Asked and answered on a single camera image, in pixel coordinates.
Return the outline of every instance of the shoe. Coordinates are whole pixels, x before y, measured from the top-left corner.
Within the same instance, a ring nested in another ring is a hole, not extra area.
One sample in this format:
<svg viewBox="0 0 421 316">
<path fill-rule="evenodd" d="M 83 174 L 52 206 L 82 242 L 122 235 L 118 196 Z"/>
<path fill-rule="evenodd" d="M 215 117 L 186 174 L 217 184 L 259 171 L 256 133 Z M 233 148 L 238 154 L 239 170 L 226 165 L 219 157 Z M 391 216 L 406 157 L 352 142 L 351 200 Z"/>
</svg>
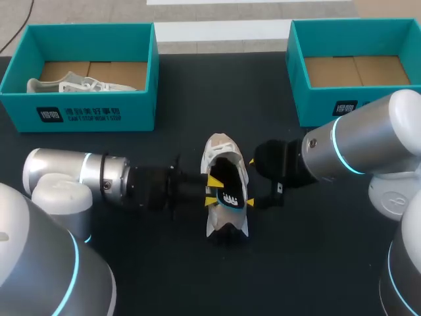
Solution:
<svg viewBox="0 0 421 316">
<path fill-rule="evenodd" d="M 209 210 L 206 236 L 209 238 L 215 234 L 219 235 L 218 239 L 221 236 L 231 238 L 242 232 L 248 237 L 249 176 L 237 144 L 225 134 L 213 134 L 206 143 L 201 173 L 210 175 L 221 184 L 219 188 L 206 187 L 207 196 L 216 197 L 216 201 L 211 198 L 214 203 L 205 203 Z"/>
<path fill-rule="evenodd" d="M 66 76 L 57 81 L 42 82 L 35 78 L 29 79 L 26 93 L 41 92 L 117 92 L 135 91 L 135 88 L 121 84 L 108 84 L 90 77 L 83 77 L 69 71 Z"/>
</svg>

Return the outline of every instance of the black table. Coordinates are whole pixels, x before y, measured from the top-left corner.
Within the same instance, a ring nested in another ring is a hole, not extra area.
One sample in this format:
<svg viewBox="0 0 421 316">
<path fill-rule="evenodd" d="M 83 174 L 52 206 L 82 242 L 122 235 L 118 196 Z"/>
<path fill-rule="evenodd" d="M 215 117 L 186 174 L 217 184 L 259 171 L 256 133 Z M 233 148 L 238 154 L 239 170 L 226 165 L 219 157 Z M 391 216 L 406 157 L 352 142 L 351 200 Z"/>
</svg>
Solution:
<svg viewBox="0 0 421 316">
<path fill-rule="evenodd" d="M 149 133 L 18 134 L 0 107 L 0 181 L 22 191 L 37 147 L 128 157 L 199 172 L 208 137 L 225 132 L 245 160 L 299 128 L 284 53 L 163 55 L 157 125 Z M 0 77 L 8 64 L 0 59 Z M 383 315 L 378 279 L 396 223 L 368 199 L 369 178 L 290 191 L 285 207 L 249 212 L 251 239 L 205 240 L 200 206 L 133 215 L 96 205 L 91 245 L 117 283 L 115 315 Z"/>
</svg>

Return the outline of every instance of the cardboard flap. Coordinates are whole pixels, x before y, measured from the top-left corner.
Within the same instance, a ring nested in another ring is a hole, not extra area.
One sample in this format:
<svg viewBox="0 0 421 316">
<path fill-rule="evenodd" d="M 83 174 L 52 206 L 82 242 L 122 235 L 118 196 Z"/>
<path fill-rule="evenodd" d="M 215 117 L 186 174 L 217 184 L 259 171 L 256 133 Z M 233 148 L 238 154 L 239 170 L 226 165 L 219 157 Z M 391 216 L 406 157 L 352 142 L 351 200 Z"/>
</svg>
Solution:
<svg viewBox="0 0 421 316">
<path fill-rule="evenodd" d="M 314 88 L 362 85 L 353 57 L 307 57 L 305 65 Z"/>
<path fill-rule="evenodd" d="M 109 82 L 123 84 L 137 90 L 144 90 L 147 77 L 147 63 L 111 63 Z"/>
<path fill-rule="evenodd" d="M 57 81 L 67 75 L 69 71 L 86 77 L 89 69 L 89 61 L 59 61 L 46 62 L 39 81 Z"/>
<path fill-rule="evenodd" d="M 89 66 L 88 77 L 101 82 L 110 82 L 111 63 L 94 63 Z"/>
<path fill-rule="evenodd" d="M 363 86 L 410 84 L 398 56 L 358 56 L 354 60 Z"/>
</svg>

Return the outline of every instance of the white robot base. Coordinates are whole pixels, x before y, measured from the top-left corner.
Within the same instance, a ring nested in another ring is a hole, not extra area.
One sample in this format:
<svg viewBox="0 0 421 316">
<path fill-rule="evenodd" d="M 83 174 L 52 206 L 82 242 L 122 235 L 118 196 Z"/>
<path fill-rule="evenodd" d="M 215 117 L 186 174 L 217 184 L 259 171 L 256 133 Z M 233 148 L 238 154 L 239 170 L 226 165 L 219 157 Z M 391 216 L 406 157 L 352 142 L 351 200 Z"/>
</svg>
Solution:
<svg viewBox="0 0 421 316">
<path fill-rule="evenodd" d="M 111 316 L 116 283 L 83 240 L 0 184 L 0 315 Z"/>
</svg>

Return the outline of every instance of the open box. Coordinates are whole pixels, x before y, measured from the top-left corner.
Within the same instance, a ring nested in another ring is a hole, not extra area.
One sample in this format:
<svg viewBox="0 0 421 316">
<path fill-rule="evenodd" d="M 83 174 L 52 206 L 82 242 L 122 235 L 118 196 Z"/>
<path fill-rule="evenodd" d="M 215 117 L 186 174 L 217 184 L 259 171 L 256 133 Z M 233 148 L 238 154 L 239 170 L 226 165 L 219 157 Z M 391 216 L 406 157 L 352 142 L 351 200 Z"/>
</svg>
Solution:
<svg viewBox="0 0 421 316">
<path fill-rule="evenodd" d="M 26 93 L 31 78 L 69 70 L 132 92 Z M 146 24 L 28 25 L 0 85 L 19 132 L 150 131 L 155 125 L 159 54 Z"/>
<path fill-rule="evenodd" d="M 294 20 L 286 63 L 301 126 L 321 126 L 400 89 L 421 93 L 414 19 Z"/>
</svg>

